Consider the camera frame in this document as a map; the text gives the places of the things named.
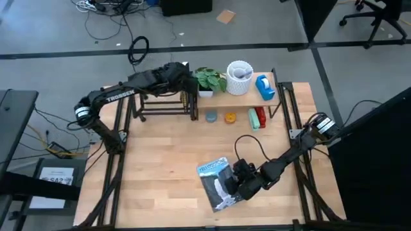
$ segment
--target white pot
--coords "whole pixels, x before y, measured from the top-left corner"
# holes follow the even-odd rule
[[[211,98],[213,97],[213,91],[212,90],[199,90],[198,95],[201,98]]]
[[[254,70],[249,63],[240,60],[232,62],[227,67],[227,92],[235,96],[247,93],[252,74],[254,74]]]

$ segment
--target cardboard piece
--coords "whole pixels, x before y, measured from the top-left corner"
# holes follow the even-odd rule
[[[223,10],[223,12],[221,12],[221,14],[217,17],[217,21],[228,24],[235,15],[236,13],[230,10]]]

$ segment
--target concrete floor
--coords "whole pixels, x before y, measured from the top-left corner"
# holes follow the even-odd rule
[[[0,9],[8,1],[10,0],[0,0]],[[233,21],[227,25],[216,21],[216,16],[224,9],[236,12]],[[171,24],[158,12],[160,8],[151,8],[144,12],[145,18],[139,14],[127,18],[134,37],[148,37],[150,47],[306,42],[293,1],[281,4],[274,0],[259,0],[258,3],[248,0],[214,0],[213,11],[210,13],[167,18],[173,23],[177,34],[177,39],[172,43]],[[353,12],[352,3],[335,6],[315,40],[366,40],[372,30],[368,19],[351,19],[344,28],[338,25],[343,15]],[[14,0],[10,9],[1,14],[0,55],[105,51],[127,49],[130,44],[130,34],[126,28],[122,28],[119,35],[96,44],[84,29],[87,14],[80,13],[68,0]],[[402,18],[411,21],[411,15],[407,13]],[[118,30],[118,25],[107,17],[93,13],[87,25],[97,37],[105,37]],[[411,26],[402,26],[411,34]],[[383,24],[381,27],[384,31],[379,30],[377,40],[389,39],[389,34],[393,36],[390,39],[400,39],[399,33],[389,25]],[[374,46],[370,50],[362,47],[330,47],[319,48],[319,53],[343,121],[357,101],[374,99],[384,102],[411,85],[408,71],[411,54],[409,45]],[[279,81],[310,82],[318,111],[333,115],[310,50],[293,53],[286,49],[192,51],[176,52],[172,57],[173,61],[190,62],[192,69],[209,66],[224,71],[233,60],[246,60],[256,71],[270,71],[275,67]],[[137,70],[151,69],[169,61],[169,53],[149,54]],[[101,86],[124,81],[132,72],[126,55],[0,60],[0,88],[37,90],[40,92],[37,100],[39,109],[74,120],[73,106],[82,96]],[[350,122],[372,107],[375,105],[360,105]],[[66,125],[56,119],[52,121],[61,128]],[[37,114],[32,115],[30,124],[42,132],[49,130],[50,139],[67,148],[76,146],[72,137],[56,131]],[[87,144],[87,136],[83,132],[76,134],[82,142],[81,146]],[[21,142],[40,148],[36,140],[26,136]],[[19,146],[15,157],[36,154],[38,153]],[[11,167],[33,161],[15,161]],[[29,174],[33,170],[25,168],[19,171]],[[12,205],[12,209],[18,208],[18,203]],[[69,228],[72,222],[72,216],[29,216],[24,230],[57,230]],[[6,222],[1,231],[11,230],[12,225],[13,222]]]

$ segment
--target black monitor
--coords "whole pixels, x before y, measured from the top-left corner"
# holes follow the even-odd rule
[[[351,222],[408,225],[411,87],[350,124],[329,148]]]

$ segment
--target green leaves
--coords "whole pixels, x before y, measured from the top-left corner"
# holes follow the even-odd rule
[[[200,84],[201,87],[206,88],[206,89],[209,88],[207,76],[196,76],[196,77],[197,77],[198,84]]]
[[[215,92],[225,92],[227,88],[227,80],[221,78],[221,76],[225,75],[206,67],[200,67],[195,71],[195,77],[197,78],[198,84],[203,88],[212,89]]]
[[[215,76],[208,76],[207,77],[208,82],[213,85],[213,86],[218,86],[218,78]]]
[[[220,88],[218,86],[214,86],[214,85],[210,85],[211,90],[213,90],[213,92],[218,92],[220,90]]]
[[[220,90],[222,92],[225,92],[227,89],[227,80],[225,78],[219,78],[218,83],[220,84]]]

